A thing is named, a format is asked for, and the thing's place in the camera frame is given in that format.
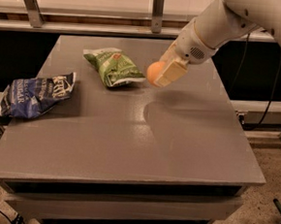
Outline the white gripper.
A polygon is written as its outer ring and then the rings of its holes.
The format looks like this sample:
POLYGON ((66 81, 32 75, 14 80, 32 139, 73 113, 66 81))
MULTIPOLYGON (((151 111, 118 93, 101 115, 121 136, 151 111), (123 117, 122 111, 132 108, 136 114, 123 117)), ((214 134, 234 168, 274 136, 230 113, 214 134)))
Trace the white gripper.
POLYGON ((199 38, 195 21, 195 19, 192 19, 186 24, 175 42, 170 44, 160 57, 160 61, 157 63, 156 78, 153 82, 156 86, 168 86, 186 74, 188 71, 187 64, 204 63, 217 52, 216 48, 209 48, 199 38))

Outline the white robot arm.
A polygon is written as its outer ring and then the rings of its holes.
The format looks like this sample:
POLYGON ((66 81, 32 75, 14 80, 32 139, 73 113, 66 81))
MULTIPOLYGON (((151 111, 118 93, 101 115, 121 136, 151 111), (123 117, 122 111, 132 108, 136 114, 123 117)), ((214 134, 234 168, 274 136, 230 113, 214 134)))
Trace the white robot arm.
POLYGON ((263 28, 281 47, 281 0, 213 0, 181 30, 158 62, 147 69, 148 81, 163 87, 204 63, 226 42, 263 28))

